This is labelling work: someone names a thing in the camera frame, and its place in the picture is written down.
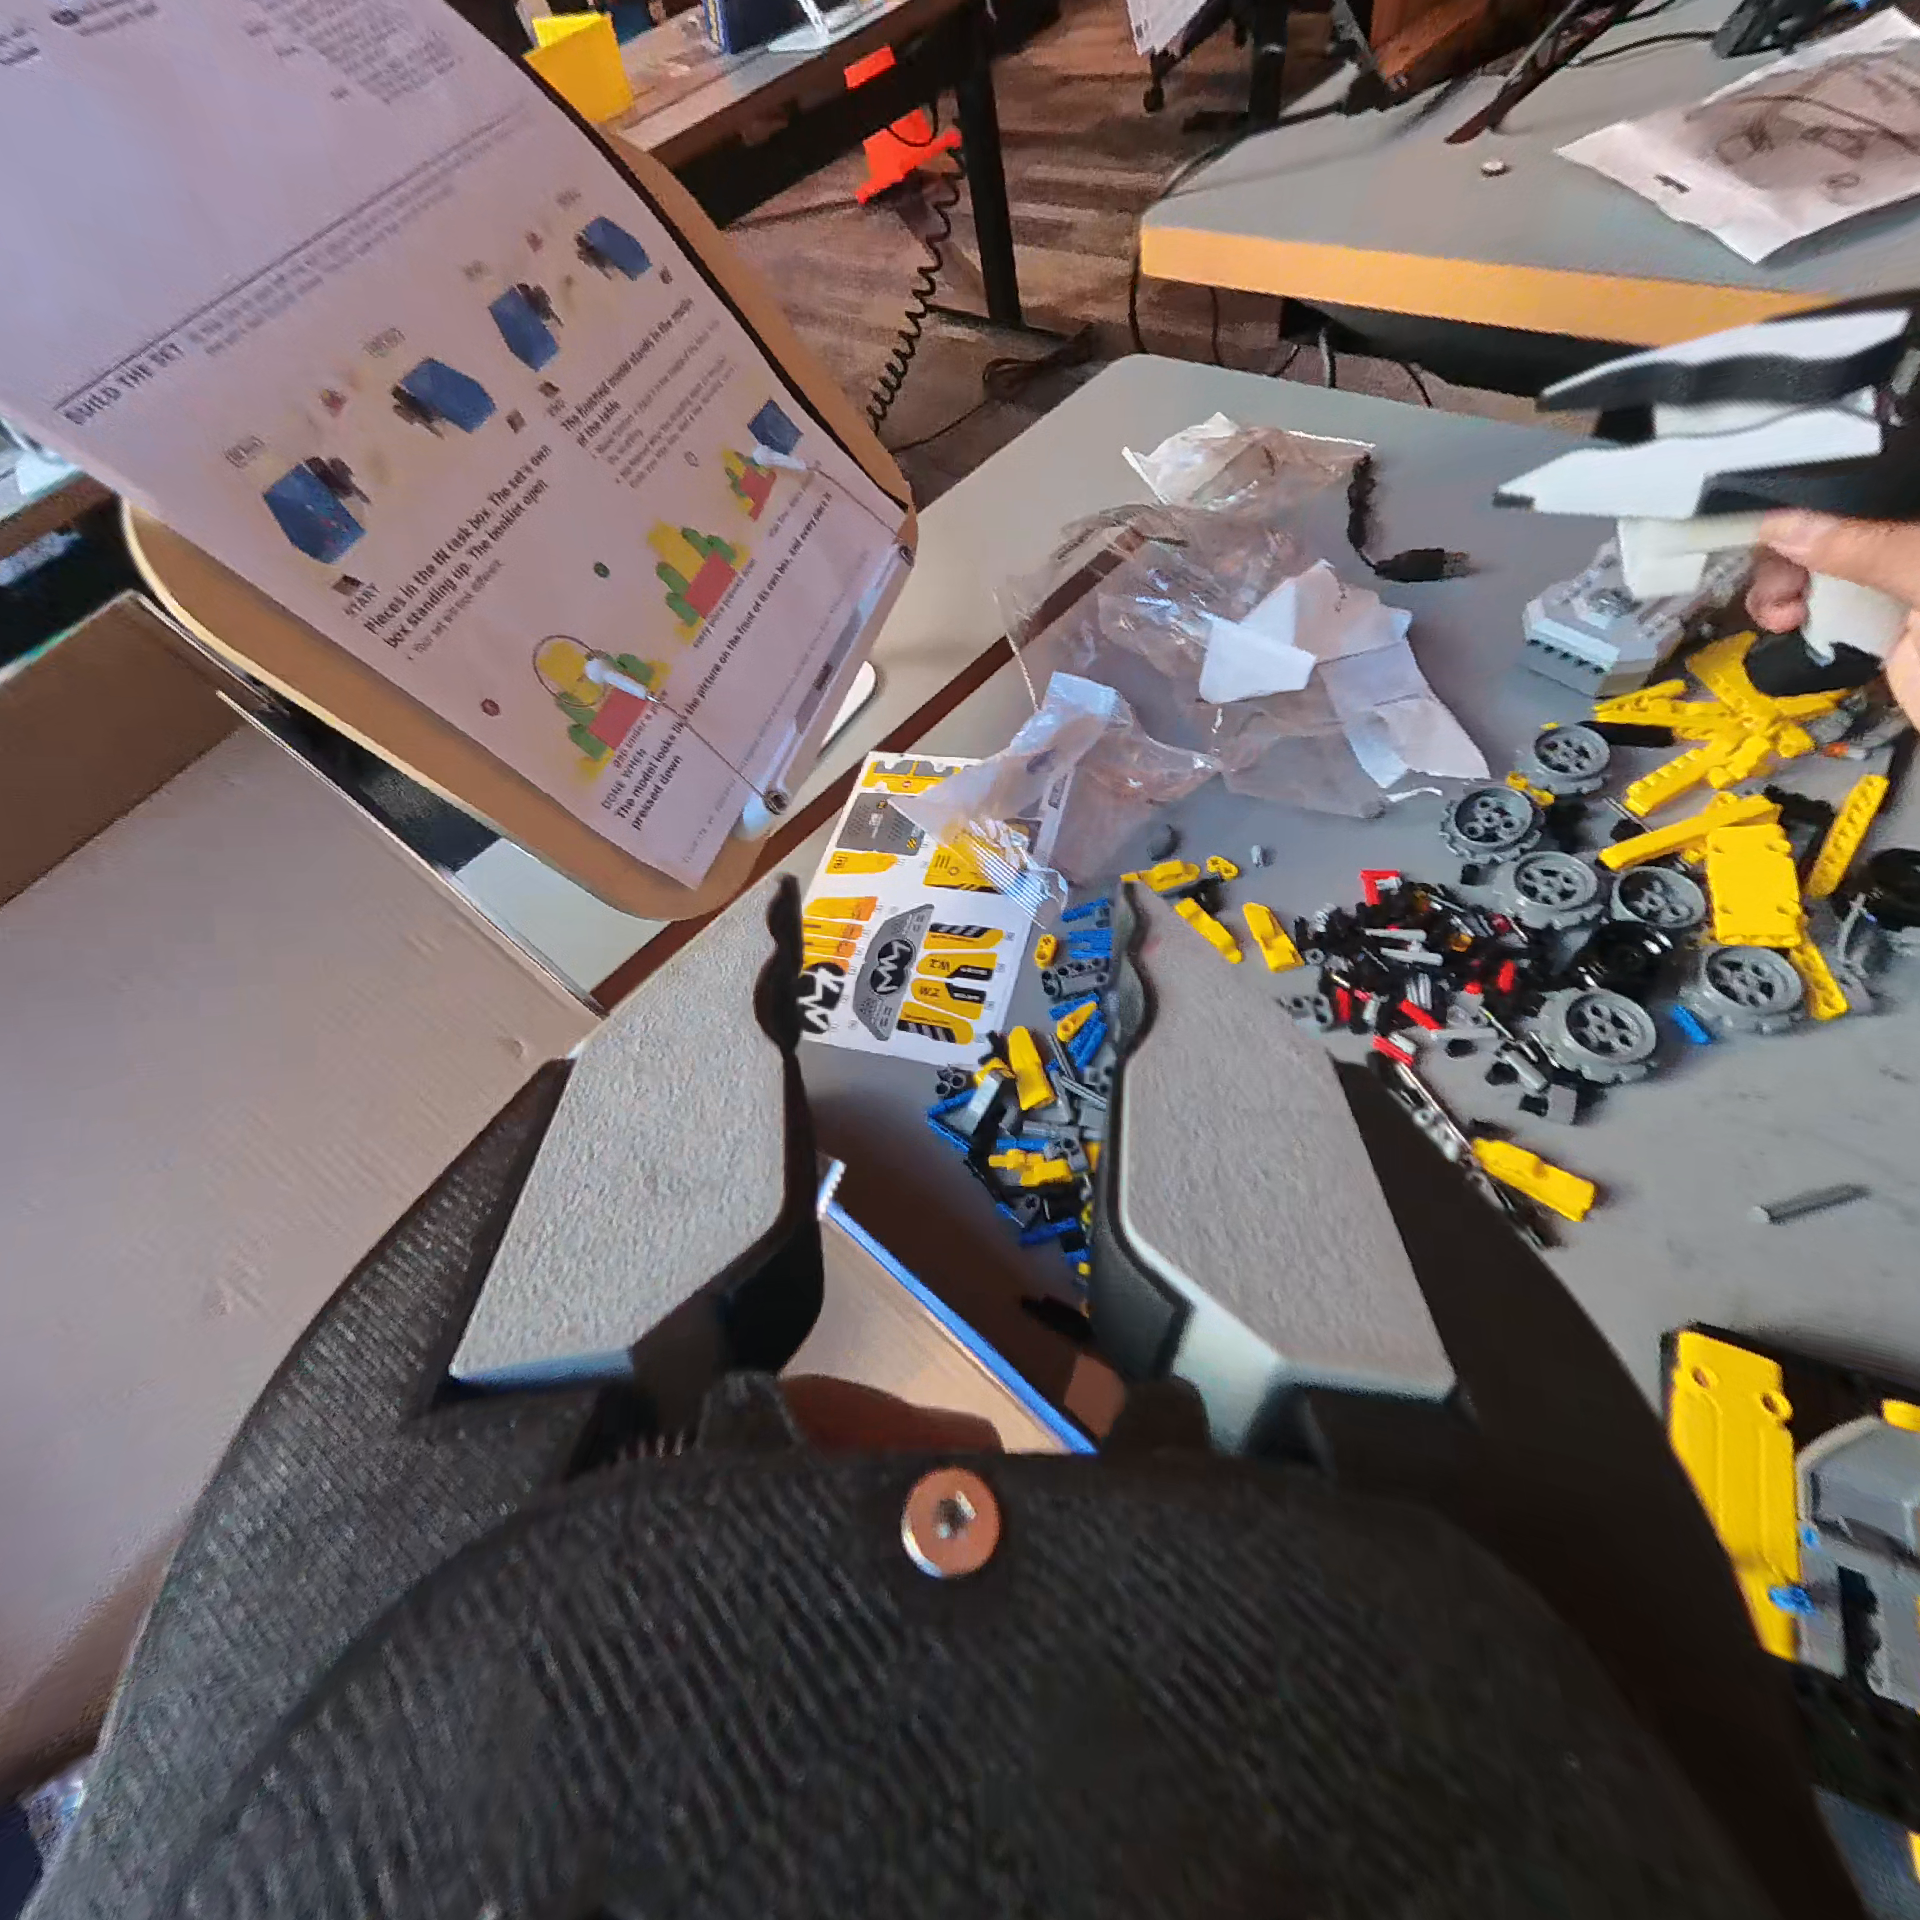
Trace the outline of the large cardboard box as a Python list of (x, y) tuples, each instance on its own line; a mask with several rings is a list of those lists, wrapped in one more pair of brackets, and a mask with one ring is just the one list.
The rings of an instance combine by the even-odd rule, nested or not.
[(94, 1735), (193, 1501), (590, 1003), (134, 592), (5, 669), (2, 1770)]

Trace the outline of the orange cone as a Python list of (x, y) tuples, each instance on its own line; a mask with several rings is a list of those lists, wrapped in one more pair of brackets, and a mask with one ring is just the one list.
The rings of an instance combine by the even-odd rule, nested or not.
[[(850, 61), (843, 69), (848, 92), (859, 92), (896, 69), (892, 46)], [(906, 111), (884, 127), (861, 138), (864, 179), (856, 187), (856, 205), (867, 208), (898, 192), (924, 167), (942, 172), (945, 160), (958, 160), (962, 135), (958, 127), (937, 127), (933, 107)]]

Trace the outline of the person's right hand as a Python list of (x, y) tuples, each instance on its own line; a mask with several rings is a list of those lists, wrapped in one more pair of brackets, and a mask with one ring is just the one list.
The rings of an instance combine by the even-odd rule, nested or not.
[(1885, 680), (1908, 720), (1918, 722), (1918, 525), (1916, 522), (1844, 519), (1821, 512), (1772, 512), (1761, 525), (1761, 554), (1749, 572), (1744, 611), (1761, 632), (1787, 632), (1806, 618), (1809, 583), (1834, 579), (1880, 592), (1907, 613), (1885, 655)]

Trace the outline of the printed paper sheet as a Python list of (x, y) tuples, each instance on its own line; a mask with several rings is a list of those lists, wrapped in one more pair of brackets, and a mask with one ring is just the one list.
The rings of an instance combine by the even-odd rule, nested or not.
[(1749, 262), (1918, 196), (1918, 29), (1873, 20), (1556, 152)]

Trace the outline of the pile of small building pieces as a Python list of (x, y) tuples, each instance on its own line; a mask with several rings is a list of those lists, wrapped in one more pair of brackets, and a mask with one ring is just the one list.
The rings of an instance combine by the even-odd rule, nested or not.
[[(1673, 824), (1720, 789), (1744, 794), (1766, 787), (1787, 802), (1810, 942), (1821, 956), (1820, 974), (1844, 995), (1848, 1011), (1772, 1038), (1782, 1039), (1868, 1018), (1877, 1005), (1877, 970), (1892, 954), (1916, 954), (1916, 847), (1874, 846), (1914, 722), (1889, 696), (1884, 678), (1786, 699), (1761, 695), (1744, 671), (1753, 639), (1761, 635), (1706, 643), (1683, 661), (1678, 678), (1596, 701), (1576, 722), (1621, 717), (1676, 733), (1670, 746), (1628, 752), (1619, 774), (1621, 784), (1630, 784), (1661, 764), (1683, 764), (1678, 784), (1690, 794), (1661, 806), (1652, 816), (1657, 824)], [(1552, 1245), (1556, 1223), (1580, 1223), (1603, 1199), (1596, 1182), (1547, 1162), (1525, 1140), (1462, 1125), (1434, 1088), (1428, 1070), (1442, 1053), (1481, 1061), (1491, 1088), (1509, 1093), (1521, 1116), (1547, 1125), (1580, 1123), (1609, 1091), (1556, 1091), (1544, 1111), (1532, 1111), (1525, 1085), (1491, 1076), (1499, 1038), (1446, 1011), (1457, 954), (1446, 925), (1430, 912), (1450, 908), (1457, 876), (1442, 882), (1414, 871), (1363, 871), (1358, 901), (1323, 906), (1291, 923), (1268, 906), (1245, 901), (1244, 933), (1233, 933), (1214, 910), (1216, 891), (1237, 878), (1230, 860), (1216, 858), (1203, 871), (1164, 860), (1125, 878), (1173, 903), (1226, 959), (1262, 954), (1289, 988), (1283, 1005), (1299, 1023), (1321, 1036), (1365, 1039), (1365, 1063), (1386, 1091), (1523, 1237)], [(1659, 1038), (1654, 1064), (1638, 1082), (1657, 1071), (1676, 1047), (1690, 1047), (1670, 1022), (1661, 1022)]]

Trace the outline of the crumpled empty clear bag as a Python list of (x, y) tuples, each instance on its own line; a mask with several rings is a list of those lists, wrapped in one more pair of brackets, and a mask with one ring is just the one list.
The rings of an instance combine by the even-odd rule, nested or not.
[(1345, 490), (1373, 452), (1371, 442), (1248, 427), (1214, 414), (1120, 456), (1164, 508), (1275, 516)]

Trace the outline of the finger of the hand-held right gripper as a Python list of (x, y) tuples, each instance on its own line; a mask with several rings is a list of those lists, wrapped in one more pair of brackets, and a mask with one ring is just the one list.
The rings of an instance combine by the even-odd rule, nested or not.
[(1874, 412), (1914, 349), (1916, 303), (1830, 303), (1584, 368), (1549, 384), (1538, 410), (1593, 414), (1614, 442), (1858, 398)]
[(1918, 415), (1908, 396), (1729, 399), (1605, 415), (1642, 438), (1593, 438), (1496, 491), (1496, 504), (1570, 516), (1696, 519), (1817, 512), (1912, 522)]

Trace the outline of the yellow box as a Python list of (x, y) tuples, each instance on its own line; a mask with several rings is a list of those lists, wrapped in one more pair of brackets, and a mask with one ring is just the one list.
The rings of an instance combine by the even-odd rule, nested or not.
[(610, 11), (539, 13), (532, 35), (523, 61), (587, 123), (603, 126), (636, 107)]

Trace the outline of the yellow beams and wheels pile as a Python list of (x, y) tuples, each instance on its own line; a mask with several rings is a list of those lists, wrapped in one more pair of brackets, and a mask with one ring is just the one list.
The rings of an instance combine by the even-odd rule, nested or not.
[(1430, 918), (1457, 954), (1446, 1011), (1499, 1038), (1491, 1076), (1525, 1085), (1536, 1112), (1549, 1093), (1645, 1076), (1661, 1022), (1709, 1047), (1848, 1011), (1820, 974), (1787, 802), (1720, 789), (1657, 824), (1690, 794), (1683, 764), (1619, 774), (1628, 752), (1669, 743), (1621, 717), (1545, 727), (1502, 784), (1442, 814), (1457, 890)]

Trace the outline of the wooden top table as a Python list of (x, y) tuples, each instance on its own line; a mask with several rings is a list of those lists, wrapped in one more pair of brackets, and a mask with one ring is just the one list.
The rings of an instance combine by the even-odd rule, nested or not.
[(1061, 343), (1027, 317), (994, 90), (992, 11), (979, 3), (884, 5), (822, 50), (755, 50), (668, 103), (637, 100), (601, 126), (652, 155), (720, 226), (731, 226), (856, 152), (914, 110), (950, 103), (965, 162), (981, 311), (934, 303), (973, 330)]

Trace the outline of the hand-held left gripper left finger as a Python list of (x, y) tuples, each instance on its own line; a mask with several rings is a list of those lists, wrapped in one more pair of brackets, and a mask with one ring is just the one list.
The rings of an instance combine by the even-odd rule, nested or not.
[(739, 896), (564, 1061), (457, 1380), (776, 1372), (822, 1302), (801, 884)]

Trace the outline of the desk with wooden edge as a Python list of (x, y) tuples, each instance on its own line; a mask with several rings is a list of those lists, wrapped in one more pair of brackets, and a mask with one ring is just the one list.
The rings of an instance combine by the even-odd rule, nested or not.
[(1670, 5), (1452, 142), (1496, 82), (1245, 138), (1141, 219), (1150, 280), (1340, 314), (1609, 344), (1667, 344), (1794, 309), (1916, 286), (1916, 205), (1744, 262), (1619, 182), (1560, 158), (1614, 120), (1691, 106), (1757, 67), (1722, 61), (1725, 5)]

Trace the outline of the printed instruction sheet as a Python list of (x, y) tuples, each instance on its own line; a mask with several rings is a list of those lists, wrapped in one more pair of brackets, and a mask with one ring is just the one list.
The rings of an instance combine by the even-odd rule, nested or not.
[(5, 5), (5, 419), (698, 880), (884, 496), (453, 5)]

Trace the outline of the yellow black sticker sheet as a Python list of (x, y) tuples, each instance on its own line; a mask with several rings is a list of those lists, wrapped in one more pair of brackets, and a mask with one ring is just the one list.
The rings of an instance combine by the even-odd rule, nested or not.
[(1008, 820), (934, 837), (906, 802), (970, 758), (874, 752), (802, 899), (810, 1038), (916, 1064), (972, 1064), (1006, 1026), (1042, 910), (1070, 772)]

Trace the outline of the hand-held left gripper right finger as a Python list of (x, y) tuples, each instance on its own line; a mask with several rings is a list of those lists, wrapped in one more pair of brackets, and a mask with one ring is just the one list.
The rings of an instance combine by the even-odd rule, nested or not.
[(1112, 903), (1114, 1043), (1089, 1302), (1104, 1362), (1190, 1392), (1220, 1454), (1312, 1394), (1442, 1407), (1457, 1367), (1333, 1056), (1173, 903)]

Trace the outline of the partly built yellow model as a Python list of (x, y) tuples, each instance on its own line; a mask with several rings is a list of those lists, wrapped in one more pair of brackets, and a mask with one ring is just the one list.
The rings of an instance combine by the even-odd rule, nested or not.
[(1918, 1387), (1720, 1328), (1664, 1340), (1664, 1424), (1814, 1787), (1918, 1830)]

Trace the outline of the empty clear bag white label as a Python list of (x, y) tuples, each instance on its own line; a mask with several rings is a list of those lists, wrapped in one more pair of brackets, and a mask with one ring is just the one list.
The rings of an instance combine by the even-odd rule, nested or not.
[(1067, 523), (996, 590), (1038, 690), (1109, 687), (1182, 774), (1244, 800), (1371, 820), (1491, 778), (1428, 684), (1412, 618), (1288, 525), (1137, 502)]

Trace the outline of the grey control hub block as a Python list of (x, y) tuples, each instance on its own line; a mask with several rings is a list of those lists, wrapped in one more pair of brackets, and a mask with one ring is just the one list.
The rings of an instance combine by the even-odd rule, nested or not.
[(1725, 611), (1744, 588), (1738, 551), (1706, 558), (1691, 592), (1638, 600), (1625, 590), (1619, 540), (1593, 562), (1544, 588), (1523, 613), (1521, 663), (1596, 701), (1642, 687), (1690, 644), (1725, 631)]

